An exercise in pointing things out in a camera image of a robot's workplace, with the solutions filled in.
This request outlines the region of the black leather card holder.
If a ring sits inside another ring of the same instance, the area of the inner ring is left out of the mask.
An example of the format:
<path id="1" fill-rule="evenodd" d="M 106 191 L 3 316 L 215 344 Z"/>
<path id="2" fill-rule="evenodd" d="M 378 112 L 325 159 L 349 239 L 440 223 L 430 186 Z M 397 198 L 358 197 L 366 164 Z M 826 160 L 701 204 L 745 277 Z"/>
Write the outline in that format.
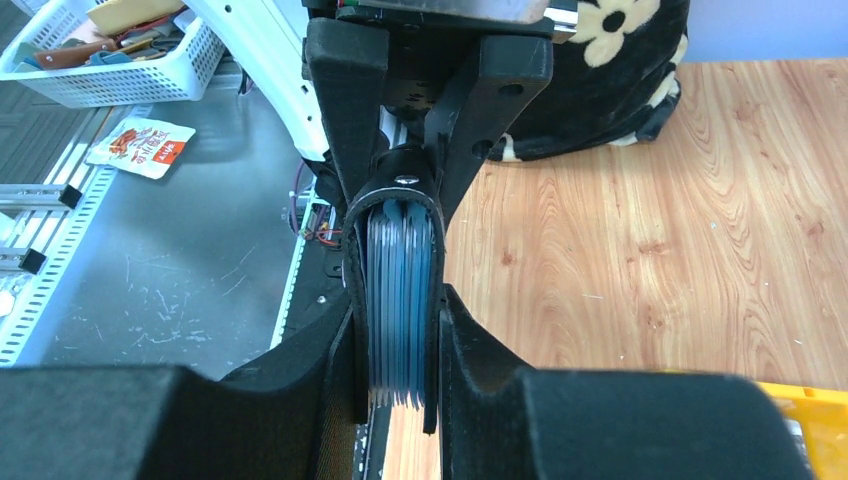
<path id="1" fill-rule="evenodd" d="M 395 147 L 349 205 L 343 280 L 351 297 L 354 405 L 404 405 L 438 421 L 438 316 L 445 227 L 420 146 Z"/>

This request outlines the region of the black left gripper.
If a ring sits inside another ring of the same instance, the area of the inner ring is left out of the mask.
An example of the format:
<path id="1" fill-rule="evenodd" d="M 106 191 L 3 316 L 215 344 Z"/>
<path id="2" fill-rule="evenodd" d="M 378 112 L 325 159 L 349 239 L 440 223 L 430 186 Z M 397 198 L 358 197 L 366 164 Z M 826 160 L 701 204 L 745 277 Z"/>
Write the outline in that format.
<path id="1" fill-rule="evenodd" d="M 491 149 L 552 80 L 552 41 L 517 36 L 543 24 L 395 10 L 372 1 L 303 6 L 312 19 L 305 59 L 344 203 L 368 181 L 381 101 L 406 124 L 421 124 L 431 109 L 424 145 L 449 225 Z M 477 40 L 481 35 L 487 36 Z"/>

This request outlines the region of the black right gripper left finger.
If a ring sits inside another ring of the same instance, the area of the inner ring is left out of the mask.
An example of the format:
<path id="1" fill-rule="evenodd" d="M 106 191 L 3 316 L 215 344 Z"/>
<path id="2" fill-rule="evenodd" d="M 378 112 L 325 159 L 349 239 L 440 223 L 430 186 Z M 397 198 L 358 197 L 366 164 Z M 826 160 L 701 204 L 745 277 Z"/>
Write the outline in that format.
<path id="1" fill-rule="evenodd" d="M 349 298 L 210 380 L 179 365 L 5 368 L 5 479 L 349 479 Z"/>

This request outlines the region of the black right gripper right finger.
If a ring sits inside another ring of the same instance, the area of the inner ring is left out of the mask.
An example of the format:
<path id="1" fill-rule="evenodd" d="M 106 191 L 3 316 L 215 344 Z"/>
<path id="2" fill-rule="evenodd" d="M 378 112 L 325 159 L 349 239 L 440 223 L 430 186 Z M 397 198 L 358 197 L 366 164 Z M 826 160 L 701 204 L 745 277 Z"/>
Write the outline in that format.
<path id="1" fill-rule="evenodd" d="M 456 290 L 440 318 L 446 479 L 808 479 L 776 405 L 734 375 L 530 366 Z"/>

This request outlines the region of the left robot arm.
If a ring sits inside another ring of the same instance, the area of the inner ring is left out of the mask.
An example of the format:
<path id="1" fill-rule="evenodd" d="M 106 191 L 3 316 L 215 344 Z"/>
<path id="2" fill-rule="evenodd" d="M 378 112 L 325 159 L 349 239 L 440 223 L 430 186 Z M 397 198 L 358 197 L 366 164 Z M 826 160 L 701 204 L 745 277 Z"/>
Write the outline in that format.
<path id="1" fill-rule="evenodd" d="M 194 1 L 288 129 L 318 195 L 446 226 L 553 76 L 572 1 Z"/>

